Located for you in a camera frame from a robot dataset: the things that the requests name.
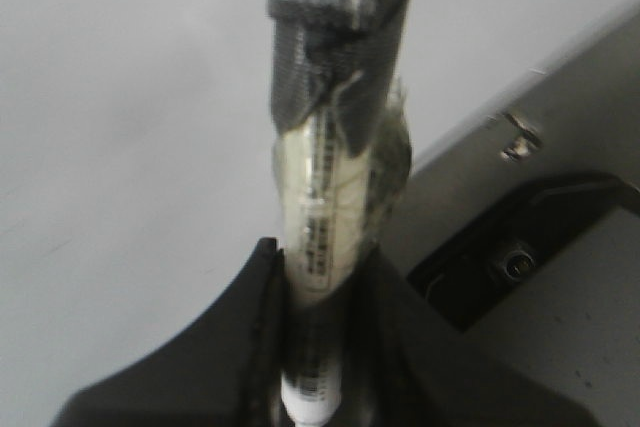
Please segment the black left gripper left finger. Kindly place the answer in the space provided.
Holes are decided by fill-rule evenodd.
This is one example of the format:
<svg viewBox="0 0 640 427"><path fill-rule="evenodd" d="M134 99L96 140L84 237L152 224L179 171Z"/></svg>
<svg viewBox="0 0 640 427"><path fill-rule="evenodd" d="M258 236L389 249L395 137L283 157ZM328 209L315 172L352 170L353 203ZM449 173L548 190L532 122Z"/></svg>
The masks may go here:
<svg viewBox="0 0 640 427"><path fill-rule="evenodd" d="M154 352L87 386L56 426L283 426L286 286L273 238L197 319Z"/></svg>

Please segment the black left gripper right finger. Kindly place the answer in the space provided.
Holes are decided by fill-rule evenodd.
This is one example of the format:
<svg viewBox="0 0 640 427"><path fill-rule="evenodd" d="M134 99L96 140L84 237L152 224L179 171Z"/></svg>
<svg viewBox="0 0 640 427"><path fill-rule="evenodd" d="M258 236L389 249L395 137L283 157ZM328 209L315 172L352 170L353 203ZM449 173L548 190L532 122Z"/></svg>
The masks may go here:
<svg viewBox="0 0 640 427"><path fill-rule="evenodd" d="M582 405L486 355L374 249L351 283L334 426L594 426Z"/></svg>

